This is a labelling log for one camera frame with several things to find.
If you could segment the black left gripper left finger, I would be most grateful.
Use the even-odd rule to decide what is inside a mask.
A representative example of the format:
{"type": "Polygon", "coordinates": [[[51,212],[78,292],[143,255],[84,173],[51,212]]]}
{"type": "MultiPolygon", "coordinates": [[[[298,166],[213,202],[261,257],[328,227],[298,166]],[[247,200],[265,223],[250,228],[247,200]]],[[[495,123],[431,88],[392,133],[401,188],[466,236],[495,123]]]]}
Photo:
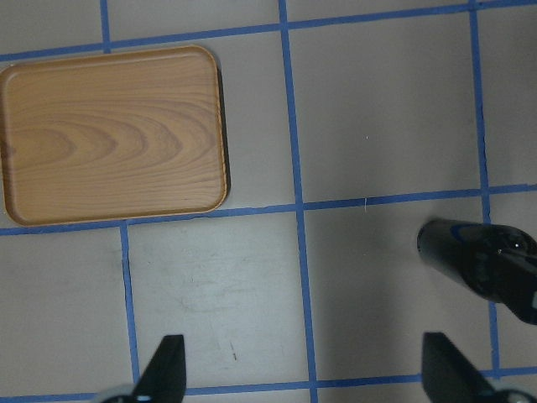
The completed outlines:
{"type": "Polygon", "coordinates": [[[183,335],[164,336],[134,386],[132,397],[185,396],[185,340],[183,335]]]}

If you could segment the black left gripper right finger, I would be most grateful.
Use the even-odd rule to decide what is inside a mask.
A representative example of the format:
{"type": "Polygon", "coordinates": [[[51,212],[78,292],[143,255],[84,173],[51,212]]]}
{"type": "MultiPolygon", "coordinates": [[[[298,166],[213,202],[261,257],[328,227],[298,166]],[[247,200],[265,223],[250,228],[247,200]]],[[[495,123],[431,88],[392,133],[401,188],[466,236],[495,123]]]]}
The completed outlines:
{"type": "Polygon", "coordinates": [[[422,337],[421,380],[428,397],[494,397],[496,390],[442,332],[422,337]]]}

